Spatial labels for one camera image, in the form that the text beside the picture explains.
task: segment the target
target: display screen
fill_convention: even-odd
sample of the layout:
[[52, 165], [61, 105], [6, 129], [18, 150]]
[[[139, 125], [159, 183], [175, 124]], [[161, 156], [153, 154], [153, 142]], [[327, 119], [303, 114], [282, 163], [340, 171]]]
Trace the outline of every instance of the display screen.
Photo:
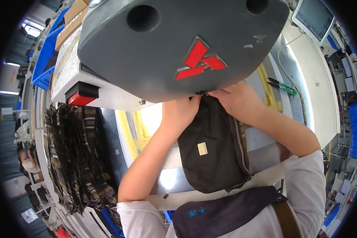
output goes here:
[[332, 23], [333, 15], [319, 0], [304, 0], [296, 18], [321, 41]]

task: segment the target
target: stack of plaid fabric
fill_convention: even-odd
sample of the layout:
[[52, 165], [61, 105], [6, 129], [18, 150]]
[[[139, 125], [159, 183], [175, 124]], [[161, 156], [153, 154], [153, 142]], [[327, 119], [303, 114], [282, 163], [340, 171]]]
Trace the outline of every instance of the stack of plaid fabric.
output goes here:
[[44, 146], [59, 203], [73, 214], [116, 206], [98, 143], [98, 108], [62, 105], [45, 116]]

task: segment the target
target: apron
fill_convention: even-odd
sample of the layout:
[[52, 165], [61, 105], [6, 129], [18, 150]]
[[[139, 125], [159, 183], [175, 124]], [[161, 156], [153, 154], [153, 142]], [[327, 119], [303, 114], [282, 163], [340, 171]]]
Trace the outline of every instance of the apron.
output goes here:
[[272, 204], [283, 237], [299, 238], [299, 228], [286, 201], [273, 186], [253, 187], [216, 200], [187, 202], [172, 214], [172, 221], [178, 238], [215, 238], [245, 225]]

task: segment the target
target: green scissors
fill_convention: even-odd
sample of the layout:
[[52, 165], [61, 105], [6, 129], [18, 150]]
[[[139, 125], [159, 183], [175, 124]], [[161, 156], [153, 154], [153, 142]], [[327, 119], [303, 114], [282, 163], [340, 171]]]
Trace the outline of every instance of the green scissors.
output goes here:
[[271, 82], [268, 82], [269, 84], [271, 84], [271, 86], [275, 87], [275, 88], [279, 88], [283, 91], [286, 91], [287, 93], [291, 94], [291, 95], [296, 95], [297, 91], [294, 88], [291, 88], [290, 86], [285, 85], [284, 83], [281, 83], [273, 78], [268, 78]]

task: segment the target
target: hand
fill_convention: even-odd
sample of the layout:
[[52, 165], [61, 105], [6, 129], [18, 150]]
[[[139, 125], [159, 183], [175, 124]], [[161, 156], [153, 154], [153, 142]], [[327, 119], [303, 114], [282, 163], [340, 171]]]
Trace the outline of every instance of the hand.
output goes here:
[[230, 87], [209, 92], [218, 98], [226, 112], [237, 120], [254, 126], [262, 118], [266, 105], [261, 102], [252, 86], [241, 81]]
[[176, 140], [195, 118], [201, 96], [195, 95], [191, 100], [184, 98], [163, 102], [162, 120], [159, 128], [174, 136]]

